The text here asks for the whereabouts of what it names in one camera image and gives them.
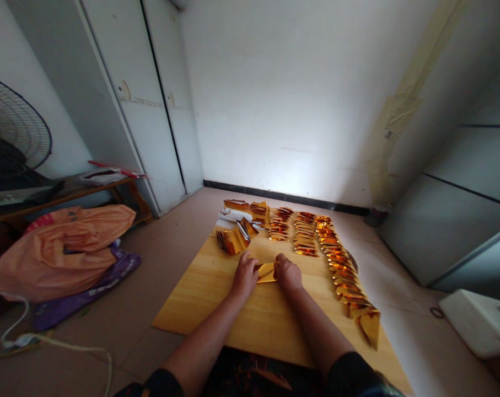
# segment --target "red object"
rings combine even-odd
[[[93,160],[88,160],[88,163],[96,165],[97,167],[114,167],[114,168],[119,168],[120,172],[123,175],[127,175],[127,176],[130,176],[132,178],[136,178],[136,179],[139,179],[142,176],[147,176],[146,174],[139,173],[139,172],[136,172],[136,171],[132,171],[132,170],[129,170],[129,169],[126,169],[126,168],[121,168],[118,165],[112,165],[112,164],[109,164],[109,163],[97,162],[97,161],[93,161]]]

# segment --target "wardrobe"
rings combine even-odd
[[[166,0],[7,0],[95,160],[145,172],[159,216],[202,186],[178,11]]]

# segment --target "orange plastic bag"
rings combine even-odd
[[[0,291],[35,303],[85,291],[116,262],[107,246],[135,216],[127,206],[109,205],[40,217],[0,258]]]

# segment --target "wooden table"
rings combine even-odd
[[[102,190],[110,190],[115,201],[118,204],[124,204],[123,197],[121,196],[119,190],[117,189],[120,185],[128,186],[131,196],[134,198],[137,204],[137,216],[134,220],[133,225],[140,222],[150,223],[153,220],[152,212],[150,211],[149,204],[141,196],[136,186],[136,179],[132,177],[127,177],[117,182],[113,182],[104,186],[88,186],[81,185],[77,183],[78,175],[69,176],[67,178],[58,179],[58,181],[64,181],[64,188],[57,193],[57,195],[49,202],[42,205],[34,205],[30,203],[20,203],[14,204],[6,207],[0,207],[0,222],[6,222],[11,224],[15,229],[25,229],[27,222],[23,222],[23,217],[40,211],[46,208],[55,206],[57,204],[62,204],[67,201],[78,199],[80,197],[88,196],[93,193],[97,193]]]
[[[219,248],[215,235],[218,228],[215,227],[184,273],[154,319],[153,327],[188,335],[229,292],[240,255],[230,256]],[[382,327],[378,351],[374,351],[356,323],[347,316],[345,305],[338,302],[323,254],[320,253],[317,258],[301,256],[294,253],[292,242],[273,242],[267,236],[268,232],[261,230],[252,240],[248,247],[252,256],[261,263],[267,263],[274,262],[277,254],[284,253],[295,262],[303,273],[305,289],[356,350],[403,393],[413,395],[406,374]],[[362,264],[358,266],[361,273]],[[279,285],[273,282],[257,284],[237,317],[226,346],[304,367],[314,367],[301,327]]]

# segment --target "sleeve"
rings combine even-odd
[[[341,356],[329,371],[325,385],[327,396],[379,397],[402,395],[389,388],[373,368],[356,352]]]
[[[142,397],[145,396],[145,391],[149,391],[147,394],[149,397],[184,397],[180,383],[164,368],[154,371],[145,384],[131,383],[115,397]]]

